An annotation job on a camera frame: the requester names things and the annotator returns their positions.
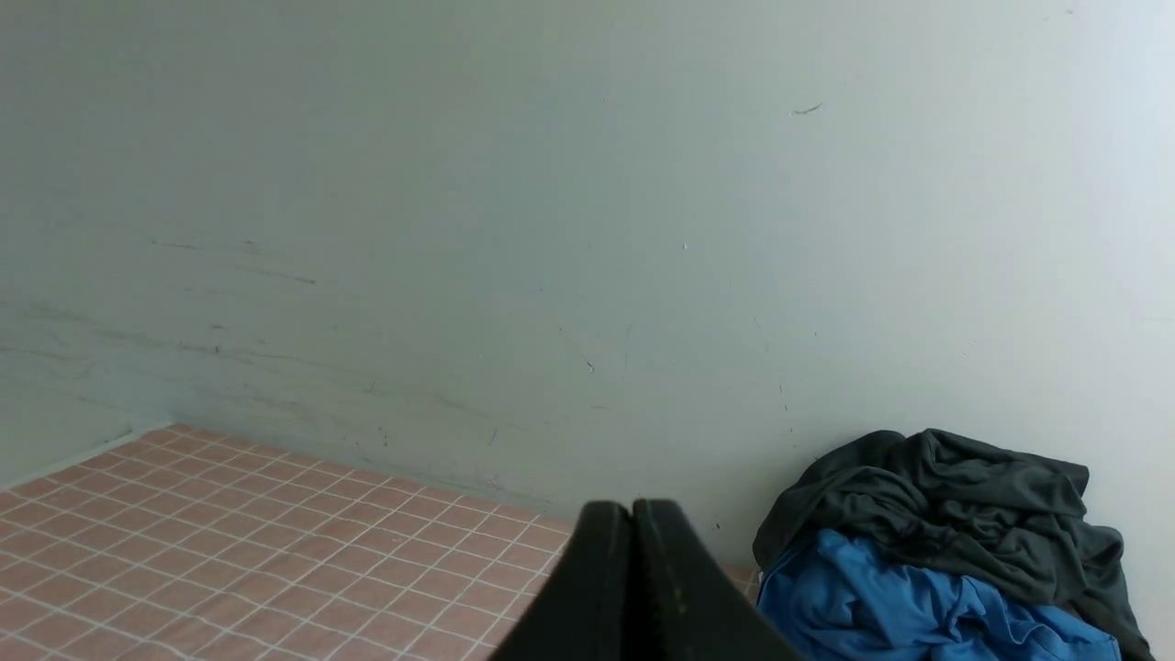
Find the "gray cloth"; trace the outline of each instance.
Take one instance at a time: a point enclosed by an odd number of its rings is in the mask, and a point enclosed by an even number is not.
[[[891,562],[982,579],[1027,603],[1070,608],[1154,661],[1130,611],[1122,537],[1090,526],[1085,466],[927,430],[874,432],[817,460],[776,500],[754,539],[771,569],[820,528],[870,535]]]

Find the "baseboard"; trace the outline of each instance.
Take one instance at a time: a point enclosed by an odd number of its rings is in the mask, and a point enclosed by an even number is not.
[[[132,419],[129,421],[130,431],[127,432],[126,434],[123,434],[123,436],[121,436],[121,437],[119,437],[116,439],[106,441],[103,444],[99,444],[99,445],[96,445],[96,446],[94,446],[94,447],[92,447],[92,448],[89,448],[89,450],[87,450],[85,452],[80,452],[80,453],[74,454],[72,457],[62,459],[61,461],[54,461],[53,464],[51,464],[48,466],[45,466],[45,467],[38,468],[36,471],[26,473],[25,475],[21,475],[20,478],[16,478],[14,480],[8,481],[8,484],[6,484],[6,485],[0,485],[0,492],[6,492],[6,491],[8,491],[8,490],[11,490],[13,487],[18,487],[18,486],[24,485],[26,483],[32,483],[33,480],[36,480],[36,479],[40,479],[40,478],[45,478],[46,475],[52,475],[52,474],[56,473],[58,471],[63,471],[66,468],[69,468],[70,466],[76,466],[76,465],[81,464],[82,461],[86,461],[88,459],[94,459],[95,457],[98,457],[100,454],[105,454],[107,452],[110,452],[112,450],[114,450],[114,448],[116,448],[119,446],[125,446],[125,445],[127,445],[127,444],[129,444],[132,441],[136,441],[143,434],[146,434],[147,432],[150,432],[152,430],[161,430],[161,429],[168,427],[170,425],[172,425],[172,423],[157,423],[157,421],[156,423],[146,423],[143,419]]]

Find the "crumpled fabric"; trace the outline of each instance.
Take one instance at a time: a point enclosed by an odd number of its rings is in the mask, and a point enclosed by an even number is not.
[[[942,430],[873,432],[821,457],[776,500],[754,538],[763,571],[822,528],[867,535],[889,562],[983,580],[1114,635],[1154,661],[1130,609],[1122,537],[1085,521],[1085,466]]]
[[[831,530],[785,552],[757,607],[811,661],[1121,661],[1113,636],[1061,608],[887,564],[868,538]]]

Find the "scratch mark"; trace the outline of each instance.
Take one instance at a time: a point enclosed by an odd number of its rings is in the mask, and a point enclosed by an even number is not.
[[[596,366],[592,365],[590,360],[588,360],[588,357],[584,356],[584,352],[579,349],[579,345],[577,345],[576,342],[571,339],[571,336],[568,335],[566,330],[564,330],[562,325],[559,325],[558,328],[559,328],[559,333],[563,333],[563,337],[568,339],[568,343],[571,345],[571,349],[575,350],[577,355],[579,355],[579,358],[585,364],[588,364],[588,372],[589,373],[596,372]]]
[[[629,373],[629,338],[632,336],[632,324],[624,329],[624,373]]]
[[[814,112],[819,110],[821,106],[824,106],[824,101],[820,101],[819,103],[812,106],[811,108],[804,108],[803,110],[792,110],[792,114],[793,115],[806,115],[808,113],[814,113]]]
[[[196,245],[193,245],[190,243],[168,243],[167,241],[156,241],[154,238],[152,238],[150,243],[152,243],[152,245],[159,245],[161,248],[180,248],[180,249],[183,249],[183,250],[199,250],[200,249]]]
[[[303,282],[306,284],[317,284],[318,281],[310,277],[302,277],[301,275],[290,275],[288,272],[281,272],[278,270],[269,270],[267,268],[253,268],[248,265],[229,265],[229,268],[235,268],[236,270],[246,270],[249,272],[256,272],[257,275],[268,275],[269,277],[281,277],[284,279],[293,279],[295,282]]]

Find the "pink tile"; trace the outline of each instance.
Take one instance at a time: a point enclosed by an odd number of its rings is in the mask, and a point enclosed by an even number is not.
[[[409,562],[417,562],[419,565],[432,565],[437,560],[448,553],[448,548],[438,546],[435,544],[422,542],[418,540],[408,540],[392,552],[392,555],[400,558],[401,560],[408,560]]]
[[[327,564],[340,569],[355,572],[356,574],[365,574],[368,569],[382,562],[383,559],[383,555],[372,551],[357,546],[347,546],[327,560]]]
[[[412,517],[419,517],[422,519],[436,519],[448,507],[449,504],[446,503],[422,497],[414,497],[410,498],[408,503],[400,506],[400,511],[404,514],[411,514]]]
[[[538,572],[546,567],[551,558],[552,554],[545,551],[538,551],[529,546],[510,545],[510,548],[498,560],[508,565],[517,565],[524,569]]]
[[[48,613],[49,611],[43,606],[15,595],[0,603],[0,635],[6,630],[18,632]]]
[[[244,569],[219,560],[208,560],[184,574],[186,581],[215,591],[223,589],[244,575]]]
[[[159,514],[160,517],[170,517],[176,512],[190,506],[194,501],[186,499],[183,497],[177,497],[169,492],[160,493],[157,497],[147,499],[139,504],[139,507]]]
[[[107,526],[105,524],[95,524],[69,538],[69,541],[93,548],[94,551],[103,551],[125,541],[129,537],[130,533],[127,531]]]
[[[380,528],[402,535],[415,535],[421,528],[428,525],[428,519],[421,519],[419,517],[412,517],[403,512],[392,512],[387,519],[376,524]]]
[[[94,555],[94,552],[73,542],[58,542],[32,557],[32,561],[54,569],[66,569]]]
[[[295,531],[294,528],[287,528],[277,524],[269,524],[268,526],[257,528],[249,535],[249,541],[269,548],[283,549],[302,539],[303,535],[306,533],[302,531]]]
[[[338,553],[341,548],[343,548],[343,542],[338,540],[308,535],[290,545],[288,551],[311,560],[323,561]]]
[[[301,623],[302,620],[288,613],[274,611],[273,608],[262,608],[233,627],[233,630],[242,635],[263,640],[269,645],[276,645],[277,641],[286,638]]]
[[[497,647],[503,640],[505,640],[513,626],[515,623],[510,620],[498,620],[498,623],[490,627],[490,630],[485,634],[485,638],[482,639],[482,641],[486,645]]]
[[[355,505],[348,507],[347,510],[338,513],[340,519],[350,519],[351,521],[358,521],[361,524],[367,524],[371,526],[388,515],[388,511],[382,507],[376,507],[374,505],[368,505],[365,503],[356,503]]]
[[[322,608],[328,601],[330,601],[330,595],[328,594],[315,592],[301,586],[293,586],[286,592],[273,598],[268,606],[270,608],[276,608],[277,611],[297,615],[298,618],[309,618]]]
[[[110,629],[93,629],[73,641],[62,652],[78,659],[99,661],[103,659],[122,659],[122,654],[139,645],[135,639]]]
[[[269,478],[275,483],[286,483],[293,480],[294,477],[302,474],[306,471],[300,466],[294,466],[293,464],[286,464],[284,461],[274,461],[268,466],[257,470],[257,474],[264,478]]]
[[[479,526],[482,521],[485,521],[485,517],[486,514],[484,512],[469,510],[468,507],[454,506],[441,514],[441,517],[437,518],[437,521],[465,531],[472,531]]]
[[[498,504],[494,503],[492,500],[485,500],[471,497],[461,497],[459,499],[457,499],[457,505],[462,507],[468,507],[470,510],[476,510],[478,512],[484,512],[486,514],[494,512],[498,507]]]
[[[345,498],[338,498],[330,494],[315,494],[306,499],[302,507],[314,510],[315,512],[321,512],[323,514],[335,515],[350,507],[350,505],[351,501]]]
[[[150,603],[136,603],[118,614],[107,626],[137,638],[147,638],[176,619],[175,613]]]
[[[287,581],[296,581],[304,576],[310,569],[317,567],[317,565],[318,564],[314,560],[302,558],[301,555],[278,553],[266,561],[257,568],[257,571],[264,572],[266,574],[273,574],[274,576],[286,579]]]
[[[384,609],[397,596],[403,593],[403,588],[378,581],[362,578],[342,593],[342,598],[354,601],[368,608]]]
[[[465,656],[474,642],[450,633],[428,629],[408,649],[409,653],[429,661],[454,661]]]
[[[370,608],[336,599],[315,613],[310,621],[328,629],[352,634],[363,628],[374,616],[375,611]]]
[[[190,656],[207,646],[208,641],[215,640],[220,633],[221,629],[194,618],[181,618],[163,627],[153,638],[154,641],[167,645],[181,655]]]
[[[457,545],[457,548],[474,555],[479,555],[482,558],[488,558],[490,560],[496,559],[502,554],[510,542],[501,540],[498,538],[491,538],[489,535],[483,535],[481,533],[474,533],[465,538],[464,541]]]
[[[213,591],[207,587],[188,581],[174,581],[152,593],[147,601],[162,608],[187,613],[196,605],[207,601],[213,594]]]
[[[217,555],[217,559],[237,567],[253,569],[263,565],[267,560],[273,558],[275,553],[277,552],[273,548],[244,541],[237,542],[224,549],[224,552]]]
[[[380,613],[360,632],[360,636],[404,652],[423,632],[424,625],[408,621],[392,613]]]
[[[52,574],[52,571],[29,562],[14,562],[0,569],[0,588],[8,592],[24,592],[48,579]]]
[[[452,601],[469,587],[470,582],[471,579],[466,576],[458,576],[457,574],[441,572],[439,569],[429,569],[411,587],[416,592],[445,601]]]
[[[334,485],[337,481],[338,477],[311,468],[309,471],[302,472],[300,475],[290,480],[290,484],[297,485],[300,487],[306,487],[308,490],[314,490],[317,492],[325,490],[327,487]]]
[[[368,531],[368,526],[360,524],[357,521],[345,521],[342,519],[331,519],[322,526],[318,526],[314,534],[322,535],[324,538],[330,538],[338,540],[343,544],[350,544],[355,538],[362,535]]]
[[[477,640],[481,639],[485,632],[490,630],[490,627],[492,627],[496,621],[497,618],[484,611],[477,611],[468,606],[454,603],[446,608],[439,618],[437,618],[437,621],[434,622],[432,626],[438,629],[444,629],[446,632]]]
[[[390,510],[396,510],[401,505],[408,503],[409,498],[411,497],[401,491],[389,490],[385,487],[376,487],[375,490],[371,490],[363,497],[363,503],[369,503],[371,505],[390,511]]]
[[[268,494],[281,486],[281,483],[264,475],[250,474],[233,483],[233,488],[254,495]]]
[[[298,581],[298,585],[330,594],[338,594],[350,587],[358,578],[358,574],[323,566],[307,574],[304,579]]]
[[[141,642],[119,656],[119,661],[182,661],[182,656],[155,642]]]
[[[327,487],[327,493],[347,500],[357,500],[372,488],[375,488],[374,485],[343,478],[342,480],[338,480],[334,485]]]
[[[289,586],[289,581],[284,579],[262,574],[261,572],[247,572],[236,582],[230,585],[227,592],[241,595],[254,603],[266,603],[284,592]]]
[[[294,629],[278,647],[297,652],[311,659],[325,659],[328,654],[347,641],[347,635],[317,625],[306,623]]]
[[[143,567],[133,567],[115,576],[106,585],[110,589],[142,598],[169,582],[172,582],[172,576]]]
[[[163,526],[164,524],[168,522],[162,521],[153,526],[152,528],[160,528],[160,526]],[[110,548],[106,549],[106,553],[113,555],[114,558],[126,560],[128,562],[142,562],[143,560],[147,560],[148,558],[160,553],[164,548],[167,547],[163,546],[160,541],[147,538],[140,538],[136,535],[127,539],[121,544],[112,546]]]
[[[525,530],[525,524],[497,514],[491,514],[477,527],[478,533],[504,540],[513,540]]]
[[[79,475],[78,479],[88,478],[89,475]],[[48,495],[61,488],[61,484],[48,478],[40,478],[31,483],[25,483],[18,487],[9,490],[12,493],[19,495],[20,498],[27,498],[29,500],[36,500],[41,497]]]
[[[51,613],[26,627],[20,632],[20,635],[49,649],[56,649],[80,638],[92,628],[93,626],[89,622],[79,620],[73,615]]]
[[[417,622],[431,622],[448,602],[417,592],[405,592],[391,602],[388,611]]]
[[[69,567],[69,574],[92,584],[102,584],[130,568],[130,564],[109,555],[90,555]]]
[[[389,478],[388,481],[383,484],[383,486],[392,490],[400,490],[409,494],[415,494],[416,492],[424,488],[424,485],[414,483],[411,480],[407,480],[404,478]]]
[[[499,505],[498,508],[494,511],[494,513],[497,514],[498,517],[505,517],[506,519],[515,519],[517,521],[523,521],[525,524],[530,524],[531,521],[538,518],[538,515],[531,512],[530,510],[525,510],[522,507],[512,507],[509,505]]]
[[[321,526],[327,519],[329,519],[329,517],[321,512],[314,512],[304,507],[295,507],[286,514],[278,517],[274,522],[288,526],[296,531],[309,533]]]
[[[203,555],[204,558],[212,558],[235,544],[237,544],[236,538],[230,538],[223,533],[199,531],[180,542],[180,548]]]
[[[457,603],[464,603],[474,608],[489,611],[490,613],[505,613],[506,607],[513,601],[516,594],[497,586],[475,581],[474,585],[469,586],[457,598]]]
[[[38,503],[26,503],[25,505],[5,512],[4,519],[20,526],[35,526],[41,521],[52,519],[56,515],[58,511],[55,510],[51,510]]]
[[[563,519],[552,519],[550,517],[539,517],[535,520],[535,525],[550,528],[569,537],[571,535],[571,532],[576,530],[575,522],[564,521]]]
[[[274,521],[289,512],[290,506],[268,498],[256,498],[241,507],[241,514],[255,517],[262,521]]]
[[[478,580],[511,592],[522,592],[523,588],[526,587],[526,584],[529,584],[533,578],[533,572],[495,562],[494,565],[490,565],[485,572],[482,572]]]
[[[477,576],[489,566],[489,559],[471,555],[469,553],[462,553],[459,551],[450,552],[448,555],[437,561],[438,569],[444,569],[445,572],[452,572],[455,574],[470,578]]]
[[[58,538],[54,538],[53,535],[46,535],[35,531],[25,531],[22,533],[15,533],[6,540],[0,541],[0,551],[20,558],[28,558],[29,555],[40,553],[55,544],[58,544]]]
[[[347,661],[387,661],[388,649],[372,645],[362,639],[351,639],[343,643],[343,647],[338,648],[335,653],[335,659],[345,659]]]
[[[192,611],[192,614],[227,629],[253,614],[256,609],[257,605],[246,601],[235,594],[217,593]]]
[[[408,538],[397,533],[389,533],[388,531],[380,528],[371,528],[360,535],[352,544],[371,549],[376,553],[388,554],[400,548],[400,545],[405,541],[408,541]]]
[[[68,574],[58,574],[25,591],[31,599],[53,606],[65,606],[93,588]]]
[[[217,661],[253,661],[269,648],[264,645],[234,633],[226,633],[199,652],[201,659]]]
[[[454,528],[452,526],[445,526],[444,524],[429,524],[424,528],[416,533],[416,538],[432,544],[438,544],[445,547],[455,547],[457,544],[465,539],[469,531],[462,528]]]
[[[45,652],[16,638],[0,639],[0,659],[5,661],[42,661]]]
[[[518,538],[518,544],[524,544],[526,546],[550,552],[558,551],[565,541],[568,541],[568,535],[557,531],[539,528],[537,526],[526,528],[522,537]]]
[[[459,494],[435,487],[424,487],[419,491],[418,495],[431,498],[432,500],[439,500],[441,503],[457,503],[457,499],[461,498]]]
[[[143,565],[161,574],[182,576],[203,561],[204,558],[202,555],[196,555],[182,548],[169,548]]]
[[[264,525],[266,522],[260,519],[234,512],[233,514],[224,515],[209,527],[229,537],[247,538]]]
[[[416,579],[424,575],[425,569],[427,567],[421,565],[415,565],[396,558],[389,558],[371,571],[371,576],[401,587],[408,587],[412,585]]]
[[[223,490],[210,494],[203,501],[208,505],[223,507],[224,510],[240,510],[244,506],[244,504],[249,503],[254,498],[256,498],[256,494],[242,492],[241,490],[234,490],[233,487],[224,487]]]

